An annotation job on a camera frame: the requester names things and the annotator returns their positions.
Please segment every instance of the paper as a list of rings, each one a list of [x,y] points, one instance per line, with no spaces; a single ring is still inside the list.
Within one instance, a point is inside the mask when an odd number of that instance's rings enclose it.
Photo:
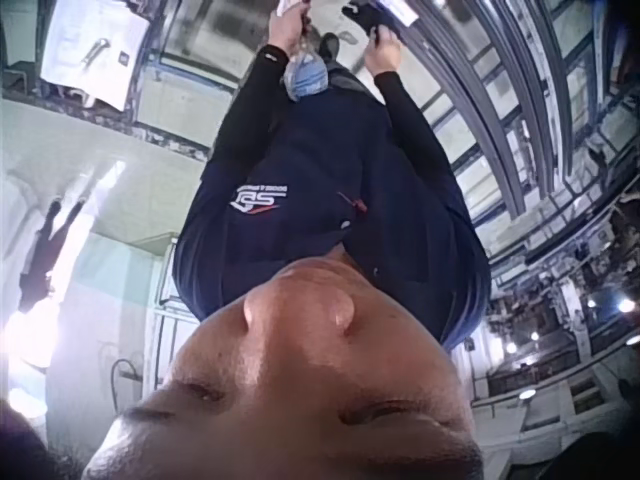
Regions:
[[[78,88],[120,111],[149,22],[122,2],[58,0],[51,18],[40,76]],[[89,64],[83,59],[101,40],[108,47]]]
[[[300,3],[301,1],[302,0],[280,0],[280,2],[278,3],[278,8],[276,8],[276,15],[281,17],[284,12],[289,10],[297,3]]]
[[[418,14],[404,0],[378,0],[405,27],[410,27],[418,19]]]

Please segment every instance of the eyebrow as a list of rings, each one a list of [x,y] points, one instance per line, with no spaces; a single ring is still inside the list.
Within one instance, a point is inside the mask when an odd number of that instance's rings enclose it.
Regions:
[[[145,407],[132,407],[120,414],[120,418],[131,422],[167,422],[176,417],[175,413],[153,410]]]
[[[484,478],[482,453],[475,445],[469,445],[462,455],[441,459],[370,457],[361,465],[360,470],[365,472],[368,478],[376,480],[392,478],[481,480]]]

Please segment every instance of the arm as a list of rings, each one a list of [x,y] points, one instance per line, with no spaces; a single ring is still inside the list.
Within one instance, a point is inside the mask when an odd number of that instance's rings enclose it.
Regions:
[[[396,73],[401,46],[396,34],[381,25],[377,33],[371,33],[365,64],[385,100],[398,146],[405,152],[416,174],[447,208],[470,224],[469,211],[447,155]]]
[[[387,105],[398,144],[416,173],[425,180],[434,175],[453,175],[447,155],[418,106],[396,72],[384,72],[374,82]]]
[[[264,157],[279,82],[308,26],[308,11],[309,5],[301,3],[282,16],[271,15],[269,42],[258,52],[247,81],[220,126],[183,231],[200,215],[212,218],[224,208]]]
[[[266,45],[260,49],[220,126],[212,163],[226,162],[247,174],[262,159],[269,142],[276,91],[288,62],[289,57],[279,47]]]
[[[308,3],[299,3],[281,16],[271,14],[268,45],[222,122],[210,163],[231,165],[246,176],[264,156],[280,79],[308,26],[308,11]]]

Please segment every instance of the dark blue jacket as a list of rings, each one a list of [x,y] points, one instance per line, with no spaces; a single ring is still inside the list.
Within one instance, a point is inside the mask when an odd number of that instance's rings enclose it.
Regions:
[[[183,301],[204,320],[342,242],[373,285],[453,348],[480,321],[490,276],[433,131],[395,73],[375,79],[387,107],[331,89],[270,130],[286,62],[263,48],[221,126],[176,248]]]

